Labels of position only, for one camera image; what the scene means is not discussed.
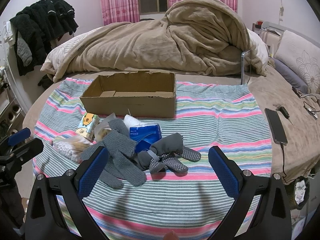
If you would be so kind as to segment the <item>cotton swab bag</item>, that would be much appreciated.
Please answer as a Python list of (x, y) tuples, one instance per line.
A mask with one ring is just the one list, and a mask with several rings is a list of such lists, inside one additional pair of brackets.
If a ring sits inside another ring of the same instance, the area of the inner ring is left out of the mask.
[(92, 142), (78, 134), (68, 138), (58, 136), (52, 142), (57, 152), (78, 164), (82, 162), (81, 153), (92, 145)]

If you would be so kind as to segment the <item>cartoon tissue pack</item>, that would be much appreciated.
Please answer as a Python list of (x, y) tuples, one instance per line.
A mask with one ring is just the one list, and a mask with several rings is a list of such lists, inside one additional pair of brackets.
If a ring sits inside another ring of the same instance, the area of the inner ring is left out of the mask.
[(94, 136), (94, 129), (99, 124), (100, 118), (96, 114), (86, 113), (76, 129), (76, 134), (91, 141)]

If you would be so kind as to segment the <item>clear plastic bag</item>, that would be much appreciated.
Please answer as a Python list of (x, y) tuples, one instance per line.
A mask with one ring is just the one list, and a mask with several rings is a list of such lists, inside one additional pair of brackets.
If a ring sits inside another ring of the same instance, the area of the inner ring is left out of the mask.
[(96, 142), (100, 142), (111, 131), (109, 122), (115, 120), (117, 117), (114, 113), (103, 118), (102, 121), (94, 129), (94, 137)]

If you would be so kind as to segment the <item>grey knit gloves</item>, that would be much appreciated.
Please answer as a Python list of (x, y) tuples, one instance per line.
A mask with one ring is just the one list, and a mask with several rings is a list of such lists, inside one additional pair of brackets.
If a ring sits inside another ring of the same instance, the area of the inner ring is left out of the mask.
[(111, 131), (102, 141), (85, 149), (81, 153), (81, 160), (87, 160), (99, 146), (108, 150), (109, 158), (104, 167), (100, 180), (113, 189), (121, 189), (123, 180), (133, 186), (140, 186), (146, 182), (146, 175), (132, 161), (136, 142), (129, 137), (129, 129), (123, 120), (114, 119), (109, 123)]

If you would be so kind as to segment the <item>white socks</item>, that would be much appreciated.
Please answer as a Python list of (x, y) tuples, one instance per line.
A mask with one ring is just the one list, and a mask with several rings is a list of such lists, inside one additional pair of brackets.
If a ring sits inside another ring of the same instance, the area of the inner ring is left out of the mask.
[(125, 115), (123, 122), (128, 129), (130, 129), (131, 127), (141, 127), (145, 125), (144, 122), (141, 122), (128, 114)]

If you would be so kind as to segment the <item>blue tissue pack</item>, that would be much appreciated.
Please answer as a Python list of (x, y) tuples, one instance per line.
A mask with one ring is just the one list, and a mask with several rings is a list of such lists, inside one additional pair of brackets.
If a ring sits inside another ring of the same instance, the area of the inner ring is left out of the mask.
[(130, 139), (136, 144), (135, 152), (149, 150), (150, 146), (162, 138), (161, 128), (158, 124), (130, 127)]

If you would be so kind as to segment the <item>grey dotted socks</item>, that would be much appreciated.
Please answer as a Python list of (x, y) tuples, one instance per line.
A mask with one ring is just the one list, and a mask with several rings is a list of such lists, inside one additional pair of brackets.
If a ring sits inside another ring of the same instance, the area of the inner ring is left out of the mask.
[(198, 162), (201, 160), (201, 154), (184, 146), (183, 136), (174, 133), (154, 142), (149, 150), (137, 153), (134, 161), (138, 168), (142, 171), (149, 170), (151, 174), (167, 169), (176, 173), (186, 173), (188, 167), (181, 163), (179, 158)]

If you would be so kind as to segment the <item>striped colourful towel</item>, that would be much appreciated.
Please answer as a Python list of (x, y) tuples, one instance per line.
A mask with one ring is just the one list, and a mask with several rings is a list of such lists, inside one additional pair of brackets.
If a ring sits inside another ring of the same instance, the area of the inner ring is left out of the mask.
[(208, 152), (269, 177), (272, 144), (246, 85), (176, 84), (173, 119), (112, 120), (107, 167), (83, 202), (109, 239), (207, 239), (231, 208)]

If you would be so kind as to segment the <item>black smartphone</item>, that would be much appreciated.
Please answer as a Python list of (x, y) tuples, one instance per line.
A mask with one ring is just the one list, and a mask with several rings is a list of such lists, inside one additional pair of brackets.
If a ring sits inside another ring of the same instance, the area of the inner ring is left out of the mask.
[(287, 137), (277, 111), (265, 108), (265, 114), (274, 142), (279, 145), (286, 145)]

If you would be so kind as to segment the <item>keys with black fob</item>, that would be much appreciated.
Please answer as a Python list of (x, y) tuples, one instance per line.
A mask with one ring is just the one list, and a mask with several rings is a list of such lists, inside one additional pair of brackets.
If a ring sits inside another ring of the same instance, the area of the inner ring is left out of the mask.
[(281, 104), (274, 104), (276, 111), (279, 111), (287, 120), (290, 119), (290, 115), (287, 112), (286, 108)]

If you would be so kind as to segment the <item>black hanging clothes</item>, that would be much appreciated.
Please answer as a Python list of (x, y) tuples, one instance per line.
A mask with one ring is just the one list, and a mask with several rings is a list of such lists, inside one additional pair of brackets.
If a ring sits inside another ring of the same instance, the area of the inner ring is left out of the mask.
[(74, 8), (65, 0), (40, 0), (10, 19), (14, 28), (17, 69), (20, 76), (42, 65), (52, 50), (51, 42), (76, 32)]

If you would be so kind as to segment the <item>brown cardboard box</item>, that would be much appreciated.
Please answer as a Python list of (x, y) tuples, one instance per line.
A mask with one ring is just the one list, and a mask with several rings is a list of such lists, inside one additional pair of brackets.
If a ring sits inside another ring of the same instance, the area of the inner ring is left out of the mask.
[(99, 75), (80, 100), (88, 113), (143, 118), (174, 118), (174, 73), (146, 72)]

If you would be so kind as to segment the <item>grey pillow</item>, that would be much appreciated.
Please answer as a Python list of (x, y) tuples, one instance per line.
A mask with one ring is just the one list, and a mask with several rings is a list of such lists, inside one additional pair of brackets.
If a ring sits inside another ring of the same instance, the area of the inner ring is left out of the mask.
[(293, 87), (300, 90), (302, 93), (306, 94), (308, 92), (308, 85), (287, 65), (279, 61), (278, 59), (273, 59), (276, 71)]

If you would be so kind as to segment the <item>standing tablet mirror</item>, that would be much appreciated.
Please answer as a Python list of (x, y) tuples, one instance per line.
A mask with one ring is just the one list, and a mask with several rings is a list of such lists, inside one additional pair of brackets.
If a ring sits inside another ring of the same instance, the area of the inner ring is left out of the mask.
[(241, 54), (241, 78), (240, 78), (241, 85), (245, 84), (246, 67), (249, 67), (249, 79), (250, 79), (251, 71), (252, 71), (252, 51), (251, 50), (244, 51)]

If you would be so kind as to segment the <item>white embroidered pillow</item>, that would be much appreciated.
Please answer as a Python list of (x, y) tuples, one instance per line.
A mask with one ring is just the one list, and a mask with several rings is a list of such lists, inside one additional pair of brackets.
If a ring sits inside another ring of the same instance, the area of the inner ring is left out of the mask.
[(319, 93), (319, 48), (305, 38), (286, 30), (279, 39), (274, 58), (286, 64), (307, 85)]

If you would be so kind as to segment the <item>pink curtain left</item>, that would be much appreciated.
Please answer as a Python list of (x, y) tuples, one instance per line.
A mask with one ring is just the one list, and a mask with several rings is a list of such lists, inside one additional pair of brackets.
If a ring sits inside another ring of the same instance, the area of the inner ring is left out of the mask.
[(103, 24), (139, 22), (138, 0), (100, 0)]

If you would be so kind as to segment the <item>white quilt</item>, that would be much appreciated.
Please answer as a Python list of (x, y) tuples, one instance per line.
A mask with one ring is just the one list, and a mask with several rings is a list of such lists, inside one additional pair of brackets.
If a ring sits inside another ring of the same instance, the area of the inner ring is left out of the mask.
[(268, 48), (266, 43), (255, 32), (247, 29), (250, 39), (250, 48), (253, 53), (253, 59), (256, 61), (255, 66), (265, 69), (268, 63)]

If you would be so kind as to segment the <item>beige fleece blanket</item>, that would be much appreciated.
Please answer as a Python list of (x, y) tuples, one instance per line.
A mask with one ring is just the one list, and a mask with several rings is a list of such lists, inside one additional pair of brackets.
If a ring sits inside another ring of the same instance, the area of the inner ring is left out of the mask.
[[(111, 23), (71, 38), (47, 55), (41, 71), (54, 82), (104, 69), (236, 75), (242, 52), (251, 50), (247, 29), (220, 0), (181, 0), (159, 20)], [(266, 75), (255, 63), (252, 53), (253, 70)]]

